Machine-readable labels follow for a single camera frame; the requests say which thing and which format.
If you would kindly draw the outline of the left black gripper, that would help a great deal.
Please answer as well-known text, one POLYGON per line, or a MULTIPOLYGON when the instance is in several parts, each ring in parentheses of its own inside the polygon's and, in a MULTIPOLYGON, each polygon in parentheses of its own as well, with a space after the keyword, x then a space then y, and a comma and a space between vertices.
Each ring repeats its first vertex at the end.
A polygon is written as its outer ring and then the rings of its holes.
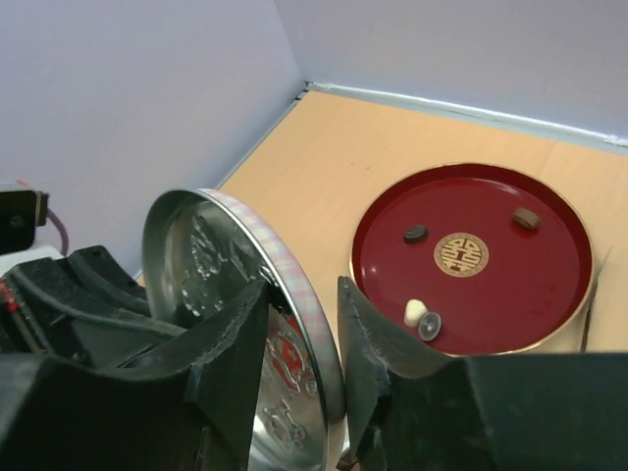
POLYGON ((145 290, 101 245, 1 277, 1 351, 125 366, 184 329, 153 318, 145 290))

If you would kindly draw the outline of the silver tin lid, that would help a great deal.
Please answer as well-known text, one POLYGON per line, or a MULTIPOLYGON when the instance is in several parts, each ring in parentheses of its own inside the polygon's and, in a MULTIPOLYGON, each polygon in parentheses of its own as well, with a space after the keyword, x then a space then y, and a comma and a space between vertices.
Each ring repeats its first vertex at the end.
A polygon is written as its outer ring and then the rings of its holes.
POLYGON ((149 209, 143 279, 153 318, 202 349, 185 389, 210 423, 205 470, 331 470, 344 440, 340 360, 296 258, 255 211, 215 189, 149 209))

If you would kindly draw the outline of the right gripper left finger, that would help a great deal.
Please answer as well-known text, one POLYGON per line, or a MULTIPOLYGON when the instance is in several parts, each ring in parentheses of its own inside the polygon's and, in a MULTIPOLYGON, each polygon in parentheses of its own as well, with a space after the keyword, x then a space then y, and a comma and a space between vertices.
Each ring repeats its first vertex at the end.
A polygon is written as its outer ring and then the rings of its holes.
POLYGON ((268 320, 268 286, 136 358, 89 369, 1 358, 5 470, 244 470, 268 320))

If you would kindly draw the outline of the silver metal tongs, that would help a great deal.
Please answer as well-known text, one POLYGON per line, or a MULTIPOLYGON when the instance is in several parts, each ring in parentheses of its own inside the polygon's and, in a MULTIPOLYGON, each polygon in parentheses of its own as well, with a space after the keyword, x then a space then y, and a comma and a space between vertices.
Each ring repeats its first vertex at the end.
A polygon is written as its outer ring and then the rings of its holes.
POLYGON ((589 298, 589 304, 588 304, 588 308, 587 308, 585 318, 584 318, 583 332, 582 332, 580 349, 579 349, 580 353, 585 353, 587 351, 588 338, 589 338, 589 333, 590 333, 590 328, 591 328, 591 323, 592 323, 592 318, 593 318, 594 306, 595 306, 598 288, 600 284, 600 277, 602 274, 602 270, 612 252, 612 249, 613 247, 611 246, 607 250, 606 254, 604 255, 602 261, 598 265, 598 268, 595 272, 594 283, 592 285, 591 295, 589 298))

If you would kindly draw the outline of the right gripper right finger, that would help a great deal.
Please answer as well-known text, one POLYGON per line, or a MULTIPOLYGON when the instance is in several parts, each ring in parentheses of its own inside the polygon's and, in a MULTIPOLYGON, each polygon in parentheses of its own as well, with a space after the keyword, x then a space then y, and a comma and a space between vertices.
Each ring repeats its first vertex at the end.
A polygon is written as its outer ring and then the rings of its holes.
POLYGON ((338 280, 349 435, 364 470, 623 470, 623 353, 445 355, 338 280))

